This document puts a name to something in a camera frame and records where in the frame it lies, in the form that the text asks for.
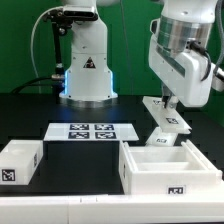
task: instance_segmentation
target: small white box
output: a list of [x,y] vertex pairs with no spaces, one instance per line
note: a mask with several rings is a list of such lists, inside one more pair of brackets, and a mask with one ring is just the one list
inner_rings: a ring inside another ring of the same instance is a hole
[[0,153],[0,184],[28,185],[42,157],[42,141],[10,141]]
[[125,194],[194,194],[216,190],[222,171],[188,140],[182,147],[129,147],[120,143]]

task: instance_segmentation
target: yellow warning label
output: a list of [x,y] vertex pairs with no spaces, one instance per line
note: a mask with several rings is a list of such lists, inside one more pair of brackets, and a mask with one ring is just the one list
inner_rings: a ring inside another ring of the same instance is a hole
[[83,68],[96,68],[93,60],[91,57],[89,57],[89,59],[87,60],[86,64],[84,65]]

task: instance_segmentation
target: black table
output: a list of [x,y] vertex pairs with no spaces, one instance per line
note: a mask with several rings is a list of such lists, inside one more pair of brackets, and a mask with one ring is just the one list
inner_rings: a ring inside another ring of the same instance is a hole
[[[144,146],[157,126],[142,96],[119,96],[98,109],[71,108],[53,95],[0,94],[0,149],[11,139],[43,140],[49,123],[132,123]],[[198,109],[177,111],[192,127],[176,145],[190,139],[224,171],[224,128]],[[44,157],[28,186],[0,186],[0,196],[123,194],[118,174],[118,142],[46,142]]]

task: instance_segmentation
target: blue light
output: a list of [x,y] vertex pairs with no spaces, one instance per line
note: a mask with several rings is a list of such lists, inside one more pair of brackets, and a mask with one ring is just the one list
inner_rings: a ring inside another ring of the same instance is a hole
[[64,94],[67,95],[68,93],[68,70],[65,72],[65,89],[64,89]]

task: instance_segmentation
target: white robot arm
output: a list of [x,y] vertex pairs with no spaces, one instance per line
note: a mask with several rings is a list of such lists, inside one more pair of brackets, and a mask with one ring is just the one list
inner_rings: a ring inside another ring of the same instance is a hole
[[206,51],[217,0],[163,0],[153,21],[149,65],[186,107],[208,101],[214,64]]

